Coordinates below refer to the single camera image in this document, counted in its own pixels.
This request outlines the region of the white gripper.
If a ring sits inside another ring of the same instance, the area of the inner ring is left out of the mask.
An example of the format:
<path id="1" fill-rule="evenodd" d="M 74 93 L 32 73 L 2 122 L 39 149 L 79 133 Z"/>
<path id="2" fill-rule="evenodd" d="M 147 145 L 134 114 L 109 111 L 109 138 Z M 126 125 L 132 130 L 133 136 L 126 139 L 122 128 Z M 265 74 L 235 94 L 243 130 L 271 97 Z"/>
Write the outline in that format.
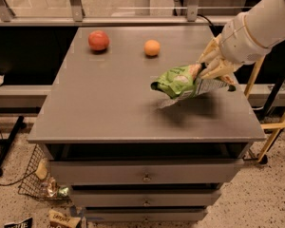
<path id="1" fill-rule="evenodd" d="M 224 26 L 221 36 L 212 38 L 207 44 L 198 59 L 199 63 L 205 64 L 205 69 L 199 74 L 201 79 L 215 79 L 233 73 L 271 51 L 250 34 L 246 25 L 247 15 L 247 12 L 238 14 Z"/>

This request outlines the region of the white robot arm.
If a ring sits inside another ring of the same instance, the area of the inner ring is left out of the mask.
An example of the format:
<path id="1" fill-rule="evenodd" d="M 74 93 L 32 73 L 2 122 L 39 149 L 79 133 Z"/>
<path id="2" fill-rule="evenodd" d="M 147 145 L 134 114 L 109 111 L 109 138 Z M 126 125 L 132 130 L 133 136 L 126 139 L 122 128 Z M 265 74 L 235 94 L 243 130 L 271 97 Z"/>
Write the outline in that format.
<path id="1" fill-rule="evenodd" d="M 285 0 L 261 0 L 230 20 L 199 57 L 201 79 L 237 71 L 267 55 L 285 40 Z"/>

